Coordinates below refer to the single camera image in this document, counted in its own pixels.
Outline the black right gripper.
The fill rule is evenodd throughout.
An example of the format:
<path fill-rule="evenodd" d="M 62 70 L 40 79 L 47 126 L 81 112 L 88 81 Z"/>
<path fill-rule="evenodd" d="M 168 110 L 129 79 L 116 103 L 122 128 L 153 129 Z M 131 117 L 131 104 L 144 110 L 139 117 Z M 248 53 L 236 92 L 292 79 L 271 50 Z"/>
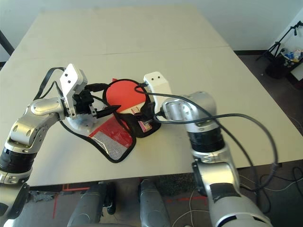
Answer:
<path fill-rule="evenodd" d="M 135 113 L 136 119 L 143 119 L 144 124 L 148 124 L 154 121 L 155 116 L 155 104 L 153 102 L 145 102 L 143 105 L 142 113 Z"/>

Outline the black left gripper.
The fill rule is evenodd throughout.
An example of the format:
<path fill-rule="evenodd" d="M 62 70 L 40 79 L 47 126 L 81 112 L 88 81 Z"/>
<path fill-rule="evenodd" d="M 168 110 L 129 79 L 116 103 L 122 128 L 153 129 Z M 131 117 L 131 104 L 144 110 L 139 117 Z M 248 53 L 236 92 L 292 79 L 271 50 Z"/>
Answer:
<path fill-rule="evenodd" d="M 88 91 L 81 91 L 79 94 L 74 94 L 73 100 L 75 101 L 74 107 L 76 114 L 91 114 L 92 117 L 102 118 L 116 112 L 121 105 L 106 106 L 100 111 L 96 111 L 93 107 L 94 98 L 91 92 L 99 92 L 105 89 L 107 89 L 107 84 L 94 83 L 85 86 L 85 90 Z"/>

